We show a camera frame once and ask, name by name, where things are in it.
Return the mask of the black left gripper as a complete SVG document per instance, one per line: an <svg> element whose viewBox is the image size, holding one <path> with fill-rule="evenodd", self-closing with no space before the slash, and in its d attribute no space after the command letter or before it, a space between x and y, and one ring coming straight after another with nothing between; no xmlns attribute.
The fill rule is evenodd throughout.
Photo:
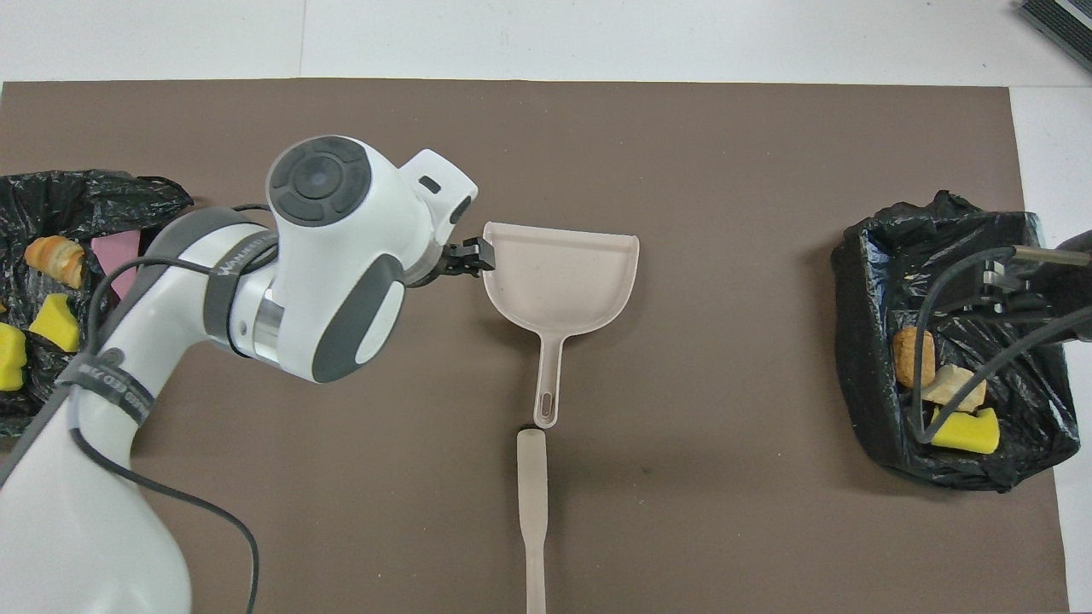
<svg viewBox="0 0 1092 614"><path fill-rule="evenodd" d="M465 252L467 252L467 265L465 265ZM464 246L448 244L434 265L432 279L441 276L483 275L485 272L496 269L494 245L485 238L468 238Z"/></svg>

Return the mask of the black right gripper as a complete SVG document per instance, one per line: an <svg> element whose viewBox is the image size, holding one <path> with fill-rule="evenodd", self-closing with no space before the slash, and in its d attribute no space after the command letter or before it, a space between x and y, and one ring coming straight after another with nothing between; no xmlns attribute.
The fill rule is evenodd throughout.
<svg viewBox="0 0 1092 614"><path fill-rule="evenodd" d="M1066 252L1091 253L1091 229L1056 246ZM968 312L980 317L1045 317L1052 304L1034 292L1026 278L1009 272L1000 260L987 260L970 269L971 298ZM1064 265L1054 278L1054 314L1068 317L1091 306L1091 268Z"/></svg>

